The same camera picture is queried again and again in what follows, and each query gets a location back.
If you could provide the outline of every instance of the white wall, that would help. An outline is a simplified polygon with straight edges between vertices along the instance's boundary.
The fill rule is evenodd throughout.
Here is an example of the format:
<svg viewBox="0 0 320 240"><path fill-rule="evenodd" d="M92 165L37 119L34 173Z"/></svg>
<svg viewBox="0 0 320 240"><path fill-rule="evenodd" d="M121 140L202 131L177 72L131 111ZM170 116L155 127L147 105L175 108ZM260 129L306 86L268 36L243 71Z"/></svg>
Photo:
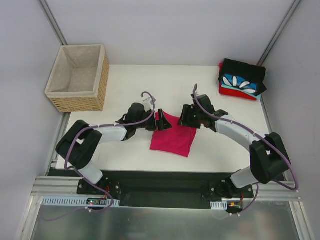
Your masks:
<svg viewBox="0 0 320 240"><path fill-rule="evenodd" d="M320 239L320 1L305 0L264 64L263 94L300 180L315 238Z"/></svg>
<svg viewBox="0 0 320 240"><path fill-rule="evenodd" d="M61 114L44 92L60 44L36 0L0 7L0 239L15 239Z"/></svg>
<svg viewBox="0 0 320 240"><path fill-rule="evenodd" d="M256 64L293 0L47 0L69 45L114 65Z"/></svg>

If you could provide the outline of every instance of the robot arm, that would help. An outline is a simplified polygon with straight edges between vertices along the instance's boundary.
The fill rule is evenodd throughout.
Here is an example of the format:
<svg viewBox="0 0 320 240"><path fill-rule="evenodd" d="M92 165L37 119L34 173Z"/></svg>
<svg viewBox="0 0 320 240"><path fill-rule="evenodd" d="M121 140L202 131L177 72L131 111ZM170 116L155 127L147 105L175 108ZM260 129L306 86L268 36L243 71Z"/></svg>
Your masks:
<svg viewBox="0 0 320 240"><path fill-rule="evenodd" d="M172 127L172 125L166 120L162 109L158 110L159 120L156 120L156 116L153 114L149 120L141 124L132 125L132 123L141 122L147 119L152 114L152 110L149 109L150 105L148 104L150 101L151 98L147 98L143 103L133 103L128 112L124 114L120 120L116 121L116 124L121 124L123 126L115 125L110 127L99 127L85 131L77 139L68 162L91 183L97 185L103 177L103 173L96 167L91 159L98 144L114 141L127 141L136 134L137 129L164 131ZM89 127L89 124L85 121L76 121L57 144L55 149L56 152L66 159L75 137L82 129L87 127Z"/></svg>
<svg viewBox="0 0 320 240"><path fill-rule="evenodd" d="M200 129L201 125L203 125L205 128L229 137L250 153L250 166L233 173L223 180L215 188L217 194L225 198L231 198L232 191L236 192L237 189L255 183L267 184L289 169L286 162L274 150L246 129L234 124L234 119L226 111L221 109L216 111L207 95L197 97L201 106L213 116L227 119L230 122L209 117L198 106L194 95L192 94L191 96L194 104L185 104L183 106L178 122L179 125L197 129ZM255 132L255 134L264 136L265 140L289 159L283 141L277 133Z"/></svg>

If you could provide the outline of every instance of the white tabletop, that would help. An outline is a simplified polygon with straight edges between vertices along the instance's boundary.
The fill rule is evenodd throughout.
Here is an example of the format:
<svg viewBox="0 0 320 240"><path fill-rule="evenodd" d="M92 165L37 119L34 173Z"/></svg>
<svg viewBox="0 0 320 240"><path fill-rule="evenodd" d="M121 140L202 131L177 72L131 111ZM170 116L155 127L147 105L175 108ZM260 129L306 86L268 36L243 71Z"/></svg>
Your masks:
<svg viewBox="0 0 320 240"><path fill-rule="evenodd" d="M67 130L77 121L90 125L112 124L127 113L132 103L141 101L143 91L156 98L156 110L180 117L184 104L193 103L195 83L216 110L223 109L253 130L268 133L259 101L219 94L217 66L111 65L102 112L71 113ZM249 153L228 137L201 127L197 130L189 157L152 151L153 132L138 129L123 142L100 144L92 160L101 170L157 172L234 172L250 164ZM59 156L57 169L64 168Z"/></svg>

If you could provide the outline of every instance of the wicker basket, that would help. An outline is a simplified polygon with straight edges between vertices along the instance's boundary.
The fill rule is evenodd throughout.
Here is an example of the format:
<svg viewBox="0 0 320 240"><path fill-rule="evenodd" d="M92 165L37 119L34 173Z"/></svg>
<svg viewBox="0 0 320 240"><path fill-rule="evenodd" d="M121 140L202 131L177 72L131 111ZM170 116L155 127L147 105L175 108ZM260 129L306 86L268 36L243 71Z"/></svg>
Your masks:
<svg viewBox="0 0 320 240"><path fill-rule="evenodd" d="M102 111L109 68L103 45L61 46L45 94L61 113Z"/></svg>

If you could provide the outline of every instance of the purple cable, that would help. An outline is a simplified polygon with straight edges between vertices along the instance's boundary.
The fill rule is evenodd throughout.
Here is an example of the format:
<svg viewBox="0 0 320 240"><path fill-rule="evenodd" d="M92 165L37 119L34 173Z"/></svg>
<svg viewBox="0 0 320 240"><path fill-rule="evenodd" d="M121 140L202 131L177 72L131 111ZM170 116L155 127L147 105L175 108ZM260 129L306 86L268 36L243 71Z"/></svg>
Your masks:
<svg viewBox="0 0 320 240"><path fill-rule="evenodd" d="M252 206L252 204L254 204L254 202L256 201L257 197L258 197L258 193L259 193L259 185L258 183L255 183L253 185L256 185L256 191L255 191L255 195L254 195L254 198L252 199L252 201L250 202L250 204L248 206L246 206L239 214L242 214L243 212L247 211L248 208L250 208ZM234 213L234 214L231 214L231 215L227 215L227 216L224 216L222 218L216 218L218 220L223 220L223 219L226 219L228 217L232 217L232 216L238 216L237 213Z"/></svg>
<svg viewBox="0 0 320 240"><path fill-rule="evenodd" d="M293 167L291 166L289 160L286 158L286 156L282 152L280 152L275 146L273 146L270 142L265 140L264 137L260 136L259 134L256 134L249 127L247 127L247 126L245 126L245 125L243 125L243 124L241 124L240 122L237 122L237 121L232 121L232 120L229 120L229 119L225 119L223 117L214 116L210 112L206 111L204 109L204 107L201 106L201 104L200 104L200 102L198 100L197 89L198 89L198 84L195 84L194 88L193 88L194 99L195 99L196 103L198 104L198 106L201 108L201 110L204 111L207 115L209 115L209 117L211 117L211 118L213 118L215 120L222 120L222 121L225 121L225 122L228 122L228 123L232 123L232 124L238 125L239 127L247 130L249 133L253 134L258 139L262 140L266 145L268 145L272 150L274 150L285 161L285 163L287 164L287 166L288 166L288 168L289 168L289 170L290 170L290 172L292 174L295 186L294 187L290 187L290 186L285 185L284 183L282 183L282 182L280 182L278 180L273 180L273 181L276 182L277 184L280 184L281 186L285 187L286 189L289 189L289 190L292 190L292 191L297 191L299 189L298 178L297 178L297 175L296 175Z"/></svg>
<svg viewBox="0 0 320 240"><path fill-rule="evenodd" d="M62 215L62 216L59 216L59 217L56 217L56 218L53 218L53 219L46 219L46 218L44 218L42 209L40 210L40 212L39 212L40 214L39 214L39 215L40 215L40 218L41 218L42 220L46 221L46 222L54 222L54 221L63 219L64 217L68 216L69 214L72 214L72 213L74 213L74 212L77 212L77 211L79 211L80 209L85 209L85 208L84 208L83 206L77 207L77 208L73 209L72 211L66 213L65 215Z"/></svg>

